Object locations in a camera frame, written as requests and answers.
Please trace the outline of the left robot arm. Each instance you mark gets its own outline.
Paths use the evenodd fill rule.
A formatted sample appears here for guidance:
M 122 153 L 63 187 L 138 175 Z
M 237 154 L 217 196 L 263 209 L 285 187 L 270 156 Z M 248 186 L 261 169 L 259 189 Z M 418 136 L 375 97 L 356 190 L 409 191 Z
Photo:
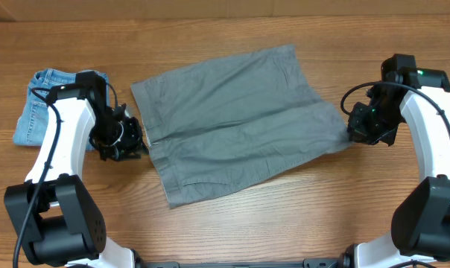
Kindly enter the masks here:
M 149 153 L 139 120 L 125 104 L 107 104 L 111 85 L 94 71 L 73 83 L 36 87 L 48 107 L 48 126 L 34 166 L 22 184 L 7 187 L 4 205 L 15 229 L 13 267 L 25 253 L 33 265 L 130 267 L 145 262 L 107 236 L 104 217 L 82 181 L 87 145 L 101 160 L 121 162 Z

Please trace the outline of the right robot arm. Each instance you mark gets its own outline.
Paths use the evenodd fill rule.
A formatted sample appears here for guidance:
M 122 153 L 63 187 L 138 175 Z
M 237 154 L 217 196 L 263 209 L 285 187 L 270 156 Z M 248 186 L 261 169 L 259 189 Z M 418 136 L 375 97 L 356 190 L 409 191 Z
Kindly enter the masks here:
M 450 262 L 450 82 L 441 70 L 419 68 L 414 56 L 394 54 L 381 79 L 364 84 L 368 104 L 348 112 L 350 141 L 393 145 L 408 125 L 419 184 L 395 210 L 390 231 L 351 245 L 336 267 L 432 267 Z

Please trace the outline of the grey shorts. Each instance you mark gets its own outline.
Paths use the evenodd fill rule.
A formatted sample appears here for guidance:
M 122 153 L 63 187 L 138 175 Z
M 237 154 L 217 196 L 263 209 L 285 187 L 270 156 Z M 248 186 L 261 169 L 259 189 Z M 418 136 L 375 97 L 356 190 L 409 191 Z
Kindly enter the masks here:
M 293 45 L 207 60 L 136 82 L 150 159 L 172 208 L 223 197 L 349 145 Z

